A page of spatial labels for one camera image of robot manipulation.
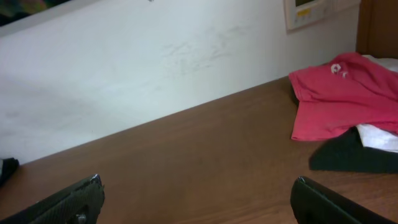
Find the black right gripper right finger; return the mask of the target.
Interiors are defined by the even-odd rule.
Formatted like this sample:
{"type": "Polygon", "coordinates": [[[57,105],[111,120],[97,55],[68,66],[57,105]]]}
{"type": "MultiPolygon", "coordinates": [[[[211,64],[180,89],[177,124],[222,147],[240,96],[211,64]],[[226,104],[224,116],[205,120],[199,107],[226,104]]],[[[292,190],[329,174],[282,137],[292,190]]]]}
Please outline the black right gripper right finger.
{"type": "Polygon", "coordinates": [[[290,205],[299,224],[395,224],[308,177],[294,182],[290,205]]]}

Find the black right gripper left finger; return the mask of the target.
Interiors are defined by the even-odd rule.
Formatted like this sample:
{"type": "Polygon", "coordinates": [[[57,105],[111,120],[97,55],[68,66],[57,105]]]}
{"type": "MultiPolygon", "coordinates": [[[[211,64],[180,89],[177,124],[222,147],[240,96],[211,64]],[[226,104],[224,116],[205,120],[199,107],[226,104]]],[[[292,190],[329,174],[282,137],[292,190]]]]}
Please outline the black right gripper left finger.
{"type": "Polygon", "coordinates": [[[104,185],[95,174],[1,220],[1,224],[96,224],[104,200],[104,185]]]}

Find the black shorts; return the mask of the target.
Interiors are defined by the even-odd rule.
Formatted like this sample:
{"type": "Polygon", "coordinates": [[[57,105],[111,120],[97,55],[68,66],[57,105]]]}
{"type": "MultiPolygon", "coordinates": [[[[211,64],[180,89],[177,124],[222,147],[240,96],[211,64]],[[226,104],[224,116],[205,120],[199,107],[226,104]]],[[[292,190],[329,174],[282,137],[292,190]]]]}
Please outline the black shorts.
{"type": "Polygon", "coordinates": [[[19,161],[15,158],[1,159],[0,186],[2,187],[19,167],[19,161]]]}

